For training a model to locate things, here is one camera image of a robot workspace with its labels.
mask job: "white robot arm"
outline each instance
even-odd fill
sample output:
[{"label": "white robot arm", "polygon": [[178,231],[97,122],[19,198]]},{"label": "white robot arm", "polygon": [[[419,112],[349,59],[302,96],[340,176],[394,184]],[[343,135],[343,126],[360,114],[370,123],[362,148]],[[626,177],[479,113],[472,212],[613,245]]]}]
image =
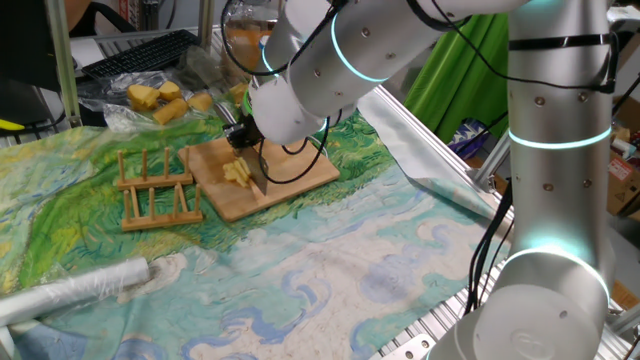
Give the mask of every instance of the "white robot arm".
[{"label": "white robot arm", "polygon": [[510,12],[515,240],[487,303],[429,360],[591,360],[614,280],[606,238],[612,52],[607,0],[289,0],[250,87],[255,123],[289,144],[354,103],[472,14]]}]

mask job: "green fabric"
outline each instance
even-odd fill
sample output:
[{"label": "green fabric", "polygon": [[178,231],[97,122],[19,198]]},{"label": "green fabric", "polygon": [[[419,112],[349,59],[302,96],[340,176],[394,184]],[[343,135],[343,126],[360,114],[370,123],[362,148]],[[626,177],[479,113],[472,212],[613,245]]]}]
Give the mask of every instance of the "green fabric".
[{"label": "green fabric", "polygon": [[[193,120],[140,134],[78,128],[1,149],[0,294],[37,284],[43,276],[56,277],[55,271],[81,270],[138,254],[151,261],[194,245],[226,252],[251,229],[295,216],[309,205],[343,199],[394,164],[373,128],[355,115],[332,128],[329,136],[329,158],[340,170],[337,181],[234,223],[224,222],[208,201],[202,201],[202,223],[122,232],[123,195],[115,186],[118,150],[124,154],[128,178],[139,176],[145,148],[149,174],[161,174],[165,146],[171,149],[171,173],[179,173],[178,149],[221,135],[221,121]],[[193,185],[185,187],[189,206],[194,194]],[[148,192],[138,196],[145,214]],[[156,213],[170,213],[172,208],[173,192],[160,189]]]},{"label": "green fabric", "polygon": [[[462,32],[500,73],[508,70],[508,16],[474,16]],[[490,124],[507,110],[507,83],[487,68],[455,32],[444,35],[418,75],[404,105],[449,143],[462,121]],[[508,121],[492,129],[500,136]]]}]

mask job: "green curtain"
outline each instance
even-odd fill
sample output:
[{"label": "green curtain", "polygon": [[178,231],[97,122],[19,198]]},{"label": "green curtain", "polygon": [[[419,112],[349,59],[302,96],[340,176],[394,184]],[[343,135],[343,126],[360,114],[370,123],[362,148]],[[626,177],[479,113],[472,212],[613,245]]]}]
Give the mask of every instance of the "green curtain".
[{"label": "green curtain", "polygon": [[[474,16],[462,32],[500,73],[508,66],[508,16]],[[506,80],[493,74],[455,32],[445,34],[413,84],[405,107],[449,143],[466,118],[490,124],[507,110]],[[508,121],[492,129],[496,136]]]}]

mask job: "plastic wrap roll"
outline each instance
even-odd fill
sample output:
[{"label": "plastic wrap roll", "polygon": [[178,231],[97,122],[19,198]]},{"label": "plastic wrap roll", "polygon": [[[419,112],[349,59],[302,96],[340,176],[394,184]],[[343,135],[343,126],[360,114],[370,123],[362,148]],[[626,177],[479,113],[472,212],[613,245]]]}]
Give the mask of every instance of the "plastic wrap roll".
[{"label": "plastic wrap roll", "polygon": [[11,334],[7,327],[0,327],[0,360],[11,360],[16,351]]},{"label": "plastic wrap roll", "polygon": [[149,279],[142,257],[60,279],[0,299],[0,326],[34,319],[52,311],[116,295]]}]

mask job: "yellow food chunk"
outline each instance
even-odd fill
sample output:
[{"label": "yellow food chunk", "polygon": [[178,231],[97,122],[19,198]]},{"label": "yellow food chunk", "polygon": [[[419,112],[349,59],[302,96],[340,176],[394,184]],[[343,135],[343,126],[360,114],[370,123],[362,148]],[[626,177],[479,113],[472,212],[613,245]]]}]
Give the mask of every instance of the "yellow food chunk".
[{"label": "yellow food chunk", "polygon": [[247,162],[244,161],[243,158],[238,158],[237,161],[240,163],[240,165],[242,165],[242,168],[247,173],[247,175],[251,176],[251,170],[249,170],[249,166],[247,165]]},{"label": "yellow food chunk", "polygon": [[175,99],[182,99],[182,91],[180,91],[180,87],[171,81],[167,81],[166,83],[160,86],[160,99],[165,101],[173,101]]},{"label": "yellow food chunk", "polygon": [[132,108],[153,110],[158,107],[160,91],[149,86],[131,85],[127,88],[127,97],[131,100]]},{"label": "yellow food chunk", "polygon": [[189,106],[196,110],[206,112],[207,110],[209,110],[209,107],[211,107],[213,99],[211,98],[211,95],[209,95],[209,93],[202,92],[193,95],[191,99],[187,101],[187,103],[189,104]]},{"label": "yellow food chunk", "polygon": [[244,93],[248,89],[249,89],[249,84],[238,84],[232,87],[231,89],[229,89],[229,92],[233,96],[233,101],[235,101],[236,105],[242,102],[242,99],[244,98]]},{"label": "yellow food chunk", "polygon": [[224,170],[224,178],[227,181],[236,181],[244,188],[249,187],[251,171],[249,171],[249,167],[243,158],[238,158],[234,162],[222,165],[222,170]]},{"label": "yellow food chunk", "polygon": [[189,105],[182,99],[175,99],[169,104],[162,107],[162,109],[153,113],[153,118],[156,119],[160,125],[164,125],[173,119],[184,116],[189,110]]},{"label": "yellow food chunk", "polygon": [[238,174],[240,175],[242,180],[249,181],[249,175],[244,171],[244,168],[242,167],[242,165],[240,165],[240,162],[238,160],[233,162],[233,166],[235,166],[236,171],[238,171]]}]

